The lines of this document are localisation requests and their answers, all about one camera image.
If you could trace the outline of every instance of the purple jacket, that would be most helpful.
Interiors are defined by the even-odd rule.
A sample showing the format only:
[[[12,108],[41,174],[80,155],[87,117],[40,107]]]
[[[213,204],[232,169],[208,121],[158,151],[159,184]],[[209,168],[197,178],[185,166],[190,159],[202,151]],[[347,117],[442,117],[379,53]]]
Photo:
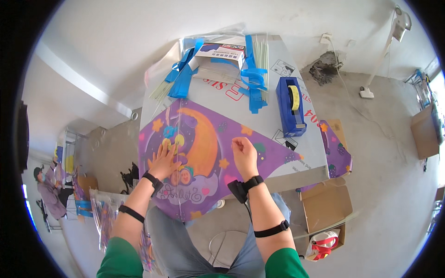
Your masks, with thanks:
[[[58,197],[61,186],[56,188],[55,184],[51,182],[54,178],[54,168],[55,164],[54,162],[51,162],[50,168],[45,174],[45,181],[37,183],[37,190],[40,192],[40,195],[42,195],[42,200],[51,215],[58,220],[65,215],[66,208],[60,202]]]

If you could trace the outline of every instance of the yellow tape roll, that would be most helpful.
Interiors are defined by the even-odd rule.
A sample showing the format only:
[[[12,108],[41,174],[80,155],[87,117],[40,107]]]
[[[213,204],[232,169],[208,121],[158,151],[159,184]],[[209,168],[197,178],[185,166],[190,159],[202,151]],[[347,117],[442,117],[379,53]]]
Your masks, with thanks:
[[[298,92],[298,88],[295,85],[289,85],[288,88],[291,89],[292,96],[294,99],[294,102],[291,103],[291,105],[292,105],[291,110],[294,110],[294,111],[298,110],[298,108],[300,107],[300,94]]]

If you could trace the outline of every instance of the blue tape dispenser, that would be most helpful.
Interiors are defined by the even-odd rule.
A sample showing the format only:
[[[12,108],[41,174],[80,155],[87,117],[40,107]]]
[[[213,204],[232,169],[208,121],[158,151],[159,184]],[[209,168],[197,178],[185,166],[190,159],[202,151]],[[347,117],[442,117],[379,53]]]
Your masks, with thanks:
[[[296,77],[280,77],[276,89],[284,137],[301,136],[306,131],[303,99]]]

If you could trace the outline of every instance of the tape roll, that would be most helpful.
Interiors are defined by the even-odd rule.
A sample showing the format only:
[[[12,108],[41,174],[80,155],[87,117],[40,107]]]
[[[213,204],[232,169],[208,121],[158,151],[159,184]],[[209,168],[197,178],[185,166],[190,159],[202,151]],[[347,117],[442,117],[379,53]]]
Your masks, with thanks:
[[[289,96],[291,98],[291,110],[298,110],[300,107],[300,94],[298,91],[297,86],[295,85],[289,85]]]

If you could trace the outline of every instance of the green shirt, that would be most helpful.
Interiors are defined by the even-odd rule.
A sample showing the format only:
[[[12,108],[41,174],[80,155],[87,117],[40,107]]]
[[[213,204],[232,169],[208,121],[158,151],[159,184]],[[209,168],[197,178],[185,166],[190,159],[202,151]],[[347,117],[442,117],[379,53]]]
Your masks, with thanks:
[[[301,266],[297,251],[283,248],[275,251],[266,262],[267,278],[308,278],[308,274]],[[142,277],[141,259],[136,250],[122,238],[111,238],[108,241],[105,258],[97,272],[97,278],[111,277]],[[206,274],[199,278],[226,278],[225,274]]]

